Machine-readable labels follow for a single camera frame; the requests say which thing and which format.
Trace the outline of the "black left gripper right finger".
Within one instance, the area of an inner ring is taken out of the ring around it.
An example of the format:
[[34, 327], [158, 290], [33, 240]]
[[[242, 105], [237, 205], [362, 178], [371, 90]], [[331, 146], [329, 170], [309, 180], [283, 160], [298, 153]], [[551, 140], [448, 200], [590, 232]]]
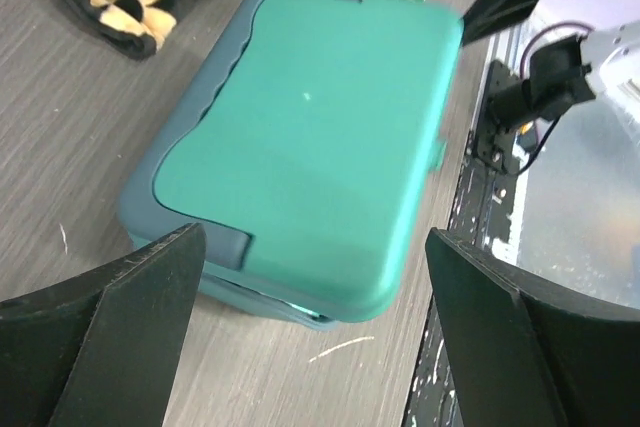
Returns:
[[426, 257], [466, 426], [636, 426], [639, 312], [434, 228]]

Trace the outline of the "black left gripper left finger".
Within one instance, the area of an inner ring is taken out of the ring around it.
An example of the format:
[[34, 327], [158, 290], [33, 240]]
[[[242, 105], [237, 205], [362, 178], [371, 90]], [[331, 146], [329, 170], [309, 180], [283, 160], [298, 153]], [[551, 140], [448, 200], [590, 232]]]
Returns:
[[205, 248], [203, 227], [186, 224], [3, 301], [2, 425], [162, 425]]

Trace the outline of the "teal medicine kit box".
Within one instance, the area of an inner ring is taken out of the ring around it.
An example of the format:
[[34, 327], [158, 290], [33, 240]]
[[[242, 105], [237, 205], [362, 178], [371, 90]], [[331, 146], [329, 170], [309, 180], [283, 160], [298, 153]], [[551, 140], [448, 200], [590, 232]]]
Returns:
[[463, 23], [434, 1], [243, 0], [119, 197], [136, 246], [199, 222], [201, 291], [325, 330], [401, 285]]

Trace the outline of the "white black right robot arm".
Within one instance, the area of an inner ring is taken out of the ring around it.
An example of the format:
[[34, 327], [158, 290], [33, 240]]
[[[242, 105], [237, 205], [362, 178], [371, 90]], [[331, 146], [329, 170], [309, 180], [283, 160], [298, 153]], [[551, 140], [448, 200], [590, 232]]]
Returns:
[[[539, 0], [475, 0], [464, 15], [438, 5], [399, 19], [437, 76], [448, 79], [460, 48], [527, 20]], [[572, 35], [534, 52], [527, 75], [489, 96], [478, 133], [512, 134], [525, 124], [558, 121], [571, 107], [610, 94], [639, 75], [639, 25]]]

